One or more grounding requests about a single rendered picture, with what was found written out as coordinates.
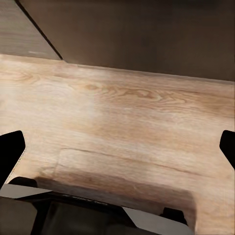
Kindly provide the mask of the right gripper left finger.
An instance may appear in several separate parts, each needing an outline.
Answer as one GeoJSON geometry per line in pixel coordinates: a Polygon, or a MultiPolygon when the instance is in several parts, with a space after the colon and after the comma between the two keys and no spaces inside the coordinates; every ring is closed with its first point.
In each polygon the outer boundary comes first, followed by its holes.
{"type": "Polygon", "coordinates": [[[0,136],[0,189],[25,150],[21,130],[0,136]]]}

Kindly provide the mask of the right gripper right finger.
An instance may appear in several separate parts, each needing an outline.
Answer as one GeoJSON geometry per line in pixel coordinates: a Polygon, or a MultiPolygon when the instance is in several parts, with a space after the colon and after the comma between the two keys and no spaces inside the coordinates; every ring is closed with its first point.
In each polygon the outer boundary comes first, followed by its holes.
{"type": "Polygon", "coordinates": [[[219,147],[235,170],[235,132],[224,130],[219,147]]]}

